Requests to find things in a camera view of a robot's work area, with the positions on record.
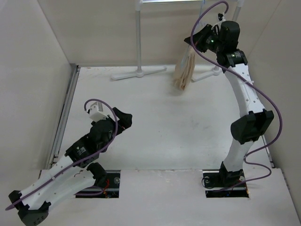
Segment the beige trousers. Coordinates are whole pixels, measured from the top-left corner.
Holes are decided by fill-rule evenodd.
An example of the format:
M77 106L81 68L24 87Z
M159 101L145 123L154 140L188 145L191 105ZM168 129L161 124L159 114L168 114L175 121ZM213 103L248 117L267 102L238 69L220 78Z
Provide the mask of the beige trousers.
M182 59L176 64L173 74L174 86L184 91L192 79L196 65L196 53L193 47L188 46Z

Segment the blue wire hanger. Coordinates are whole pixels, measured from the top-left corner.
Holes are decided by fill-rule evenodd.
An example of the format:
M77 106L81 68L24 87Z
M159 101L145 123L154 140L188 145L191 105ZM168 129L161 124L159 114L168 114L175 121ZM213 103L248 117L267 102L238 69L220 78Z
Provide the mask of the blue wire hanger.
M199 16L202 15L202 13L204 12L203 8L204 5L206 4L205 0L201 1L201 5L200 5L200 12L199 12ZM181 60L180 63L180 68L183 69L184 67L190 67L191 64L193 64L194 62L194 57L195 57L195 52L193 50L193 48L189 45L186 49L186 52Z

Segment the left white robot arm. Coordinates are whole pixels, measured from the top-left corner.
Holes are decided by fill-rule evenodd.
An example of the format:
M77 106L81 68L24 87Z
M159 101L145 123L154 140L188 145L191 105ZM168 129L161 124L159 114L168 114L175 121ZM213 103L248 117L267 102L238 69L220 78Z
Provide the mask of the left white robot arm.
M132 115L118 108L105 115L96 106L88 113L92 120L90 131L70 146L58 162L28 188L9 194L12 207L17 209L26 226L42 223L60 202L86 188L105 190L110 181L107 171L96 160L106 152L114 138L132 126Z

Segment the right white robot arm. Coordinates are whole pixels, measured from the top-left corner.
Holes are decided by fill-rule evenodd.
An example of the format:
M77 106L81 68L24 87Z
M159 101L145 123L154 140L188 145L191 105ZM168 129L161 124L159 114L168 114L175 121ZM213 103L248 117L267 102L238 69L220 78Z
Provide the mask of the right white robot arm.
M258 99L252 83L248 61L237 48L240 27L237 22L224 21L221 25L207 24L198 33L184 41L201 52L215 53L235 94L240 118L230 126L233 137L230 150L216 173L204 173L206 188L230 187L239 183L243 176L246 154L274 119L274 113L265 109Z

